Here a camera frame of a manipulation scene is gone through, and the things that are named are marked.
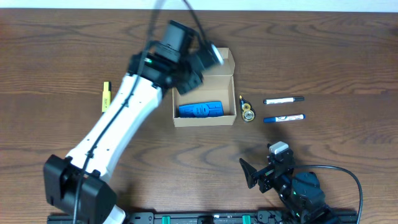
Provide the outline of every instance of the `wood grain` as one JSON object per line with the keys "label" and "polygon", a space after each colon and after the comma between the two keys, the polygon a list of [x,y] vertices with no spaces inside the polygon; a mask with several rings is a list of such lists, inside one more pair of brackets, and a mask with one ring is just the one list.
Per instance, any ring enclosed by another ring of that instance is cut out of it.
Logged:
{"label": "wood grain", "polygon": [[[210,12],[198,16],[236,61],[236,95],[258,118],[233,126],[174,128],[171,95],[141,126],[111,181],[123,209],[158,212],[282,207],[249,190],[238,159],[264,166],[268,142],[290,144],[299,163],[352,170],[364,190],[362,223],[398,219],[398,15]],[[162,12],[195,27],[187,12]],[[116,93],[143,46],[149,11],[0,10],[0,223],[45,223],[42,168],[80,142],[101,116],[102,82]],[[264,106],[264,98],[304,95]],[[262,118],[305,113],[305,121]],[[315,170],[332,207],[358,207],[346,174]]]}

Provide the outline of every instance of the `yellow marker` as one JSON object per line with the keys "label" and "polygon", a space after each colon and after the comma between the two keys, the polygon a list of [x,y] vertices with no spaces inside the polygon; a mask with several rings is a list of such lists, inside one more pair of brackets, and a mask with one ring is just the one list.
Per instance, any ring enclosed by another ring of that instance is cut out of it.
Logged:
{"label": "yellow marker", "polygon": [[104,82],[104,90],[102,92],[102,113],[111,105],[111,82]]}

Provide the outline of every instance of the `wire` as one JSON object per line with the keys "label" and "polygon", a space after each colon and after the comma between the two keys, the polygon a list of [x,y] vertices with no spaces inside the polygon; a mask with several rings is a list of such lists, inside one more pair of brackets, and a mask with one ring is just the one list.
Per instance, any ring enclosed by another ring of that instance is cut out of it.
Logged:
{"label": "wire", "polygon": [[328,166],[328,165],[300,165],[300,166],[292,166],[291,168],[296,168],[296,169],[306,169],[306,168],[322,168],[322,169],[334,169],[334,170],[339,170],[343,171],[350,176],[353,177],[355,180],[356,184],[358,185],[358,190],[359,190],[359,208],[358,208],[358,217],[356,219],[356,224],[359,224],[359,221],[361,219],[361,214],[362,214],[362,207],[363,207],[363,193],[362,193],[362,186],[361,183],[359,182],[358,178],[353,174],[351,171],[346,170],[341,167],[337,166]]}
{"label": "wire", "polygon": [[195,12],[193,11],[191,5],[188,3],[187,0],[182,0],[182,1],[185,3],[185,5],[187,5],[187,7],[188,7],[188,9],[189,9],[189,13],[190,13],[191,16],[193,17],[193,20],[196,22],[196,24],[197,24],[197,26],[198,26],[198,28],[199,28],[199,31],[200,31],[200,34],[201,34],[203,40],[206,40],[205,31],[203,30],[203,28],[202,28],[202,26],[201,26],[201,24],[200,24],[200,22],[199,22],[199,19],[198,19],[197,15],[195,14]]}
{"label": "wire", "polygon": [[80,178],[79,178],[79,181],[77,183],[77,190],[76,190],[76,197],[75,197],[75,207],[74,207],[74,211],[73,211],[73,221],[72,221],[73,224],[76,224],[76,222],[77,222],[78,202],[79,202],[79,198],[80,198],[81,186],[83,184],[83,176],[84,176],[85,171],[87,169],[88,162],[94,156],[93,151],[97,148],[97,144],[99,143],[101,138],[104,136],[105,132],[112,125],[113,121],[118,117],[118,115],[123,110],[123,108],[125,106],[128,106],[130,97],[134,94],[134,90],[137,88],[137,84],[139,82],[139,79],[141,77],[142,71],[144,69],[144,64],[145,64],[144,63],[144,59],[147,57],[149,48],[151,46],[153,30],[154,30],[154,27],[155,27],[155,21],[156,21],[156,19],[159,16],[160,8],[163,6],[164,1],[165,0],[158,0],[156,2],[156,4],[155,4],[155,9],[152,11],[152,15],[150,17],[150,22],[149,22],[149,25],[148,25],[146,45],[145,45],[144,50],[141,53],[141,60],[139,62],[138,71],[137,71],[137,74],[136,74],[137,77],[136,77],[136,80],[135,80],[135,82],[134,82],[134,84],[133,84],[133,86],[131,88],[130,94],[128,94],[128,96],[124,100],[124,103],[121,105],[121,107],[118,109],[118,111],[115,113],[115,115],[109,121],[109,123],[102,130],[101,134],[99,134],[99,136],[95,140],[93,146],[91,147],[91,149],[86,154],[86,160],[85,160],[85,163],[83,164],[83,167],[81,168]]}

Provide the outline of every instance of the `cardboard box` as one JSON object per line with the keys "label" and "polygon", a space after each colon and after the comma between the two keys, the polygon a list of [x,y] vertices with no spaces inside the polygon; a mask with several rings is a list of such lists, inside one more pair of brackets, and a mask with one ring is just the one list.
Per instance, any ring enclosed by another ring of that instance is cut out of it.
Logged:
{"label": "cardboard box", "polygon": [[[203,73],[203,84],[196,90],[180,95],[174,88],[173,121],[176,127],[232,125],[236,118],[234,69],[235,61],[228,48],[219,48],[224,64]],[[180,118],[178,106],[209,101],[221,101],[224,116],[214,118]]]}

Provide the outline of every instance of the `black cable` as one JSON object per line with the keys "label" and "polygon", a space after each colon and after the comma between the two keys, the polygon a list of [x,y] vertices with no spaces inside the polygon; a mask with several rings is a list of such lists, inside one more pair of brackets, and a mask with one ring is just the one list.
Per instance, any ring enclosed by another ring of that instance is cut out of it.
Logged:
{"label": "black cable", "polygon": [[80,178],[79,178],[79,181],[77,183],[77,190],[76,190],[76,197],[75,197],[75,207],[74,207],[74,211],[73,211],[73,222],[72,222],[73,224],[76,224],[76,221],[77,221],[78,202],[79,202],[79,198],[80,198],[81,185],[83,184],[83,176],[84,176],[85,171],[87,169],[88,161],[94,156],[93,151],[97,148],[97,144],[99,143],[99,141],[101,140],[101,138],[103,137],[105,132],[109,129],[109,127],[112,125],[113,121],[118,117],[118,115],[123,110],[123,108],[128,105],[130,97],[134,94],[134,90],[137,87],[138,81],[139,81],[139,79],[141,77],[141,74],[142,74],[142,71],[144,69],[144,64],[145,64],[144,63],[144,59],[147,57],[149,48],[151,46],[153,30],[154,30],[154,27],[155,27],[155,21],[156,21],[157,17],[159,16],[160,8],[162,7],[163,3],[164,3],[164,0],[158,0],[156,2],[155,9],[152,11],[152,15],[151,15],[150,22],[149,22],[149,25],[148,25],[146,45],[145,45],[144,50],[141,53],[141,60],[140,60],[139,65],[138,65],[138,71],[137,71],[137,74],[136,74],[137,75],[136,81],[134,82],[134,84],[133,84],[133,86],[131,88],[130,94],[128,94],[128,96],[124,100],[124,103],[121,105],[121,107],[118,109],[116,114],[112,117],[112,119],[109,121],[109,123],[102,130],[101,134],[99,134],[98,138],[95,140],[95,142],[94,142],[93,146],[91,147],[91,149],[87,152],[87,157],[86,157],[85,163],[83,164],[83,167],[81,168]]}
{"label": "black cable", "polygon": [[358,185],[358,190],[359,190],[359,208],[358,208],[358,217],[356,219],[356,224],[359,224],[359,221],[361,219],[361,214],[362,214],[362,207],[363,207],[363,193],[362,193],[362,186],[361,183],[359,182],[358,178],[353,174],[351,171],[346,170],[341,167],[337,166],[328,166],[328,165],[300,165],[300,166],[292,166],[291,168],[296,168],[296,169],[308,169],[308,168],[322,168],[322,169],[334,169],[334,170],[339,170],[343,171],[350,176],[353,177],[355,180],[356,184]]}
{"label": "black cable", "polygon": [[196,24],[197,24],[197,26],[198,26],[198,28],[199,28],[199,30],[200,30],[200,34],[201,34],[203,40],[206,40],[205,31],[203,30],[203,28],[202,28],[202,26],[201,26],[201,24],[200,24],[200,22],[199,22],[199,19],[198,19],[197,15],[195,14],[195,12],[193,11],[191,5],[188,3],[187,0],[182,0],[182,1],[185,3],[185,5],[187,5],[187,7],[188,7],[188,9],[189,9],[189,13],[190,13],[191,16],[193,17],[193,20],[196,22]]}

